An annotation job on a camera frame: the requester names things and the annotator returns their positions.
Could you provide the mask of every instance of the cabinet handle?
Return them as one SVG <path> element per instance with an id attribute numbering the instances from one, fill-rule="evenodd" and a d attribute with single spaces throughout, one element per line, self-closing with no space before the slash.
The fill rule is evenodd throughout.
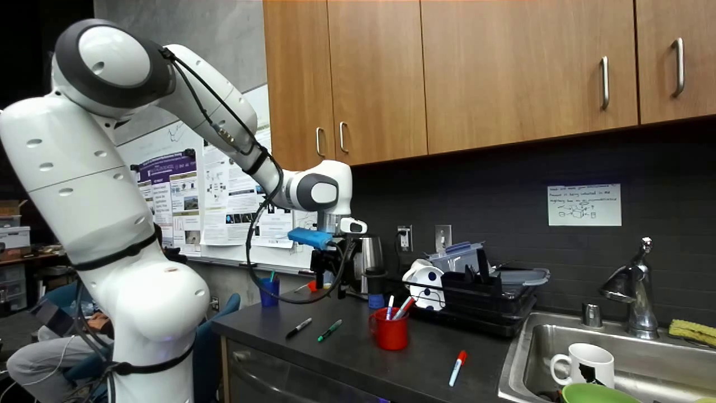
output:
<path id="1" fill-rule="evenodd" d="M 338 122 L 338 146 L 344 155 L 352 155 L 349 147 L 344 146 L 344 131 L 349 130 L 349 122 L 348 121 L 341 121 Z"/>
<path id="2" fill-rule="evenodd" d="M 612 103 L 612 92 L 610 92 L 610 58 L 601 58 L 601 69 L 602 69 L 602 110 L 610 110 Z"/>
<path id="3" fill-rule="evenodd" d="M 325 157 L 323 155 L 323 139 L 326 137 L 326 131 L 318 125 L 316 130 L 313 130 L 313 144 L 316 144 L 316 155 L 318 157 Z"/>
<path id="4" fill-rule="evenodd" d="M 687 88 L 684 37 L 677 37 L 672 50 L 677 52 L 677 92 L 672 93 L 672 98 L 679 98 Z"/>

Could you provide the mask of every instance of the faucet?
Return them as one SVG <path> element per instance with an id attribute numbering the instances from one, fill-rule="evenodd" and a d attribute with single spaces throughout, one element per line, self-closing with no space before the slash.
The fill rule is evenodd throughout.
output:
<path id="1" fill-rule="evenodd" d="M 644 254 L 652 251 L 652 236 L 643 236 L 636 257 L 621 266 L 601 286 L 601 292 L 629 305 L 626 330 L 637 337 L 659 337 L 659 320 L 652 309 L 652 276 Z"/>

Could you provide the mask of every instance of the stainless steel sink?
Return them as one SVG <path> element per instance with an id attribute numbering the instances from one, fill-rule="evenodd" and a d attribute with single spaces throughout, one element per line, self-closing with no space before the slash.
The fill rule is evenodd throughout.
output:
<path id="1" fill-rule="evenodd" d="M 550 376 L 550 358 L 571 342 L 593 342 L 616 356 L 616 386 L 643 403 L 697 403 L 716 398 L 716 350 L 669 337 L 629 336 L 623 325 L 586 326 L 577 315 L 533 311 L 508 350 L 500 379 L 500 395 L 508 401 L 556 401 L 559 384 Z"/>

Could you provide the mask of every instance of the wooden cabinet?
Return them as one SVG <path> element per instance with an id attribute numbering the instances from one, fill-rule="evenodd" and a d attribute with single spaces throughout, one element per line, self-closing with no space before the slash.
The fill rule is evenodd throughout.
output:
<path id="1" fill-rule="evenodd" d="M 431 151 L 637 125 L 633 0 L 424 0 Z"/>
<path id="2" fill-rule="evenodd" d="M 636 0 L 643 122 L 716 111 L 716 2 Z"/>
<path id="3" fill-rule="evenodd" d="M 273 155 L 285 167 L 418 157 L 418 0 L 265 0 Z"/>

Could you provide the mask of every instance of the countertop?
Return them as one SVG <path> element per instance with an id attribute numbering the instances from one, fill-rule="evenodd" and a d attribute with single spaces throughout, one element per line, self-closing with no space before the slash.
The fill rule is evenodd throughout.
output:
<path id="1" fill-rule="evenodd" d="M 305 318 L 313 318 L 312 326 L 287 341 L 287 330 Z M 338 318 L 343 318 L 341 329 L 318 342 L 316 336 Z M 408 350 L 384 351 L 371 341 L 370 307 L 334 295 L 316 305 L 279 301 L 273 309 L 253 305 L 215 320 L 215 330 L 394 403 L 498 403 L 500 372 L 511 346 L 503 337 L 411 318 Z M 458 350 L 467 351 L 467 363 L 457 384 L 447 386 Z"/>

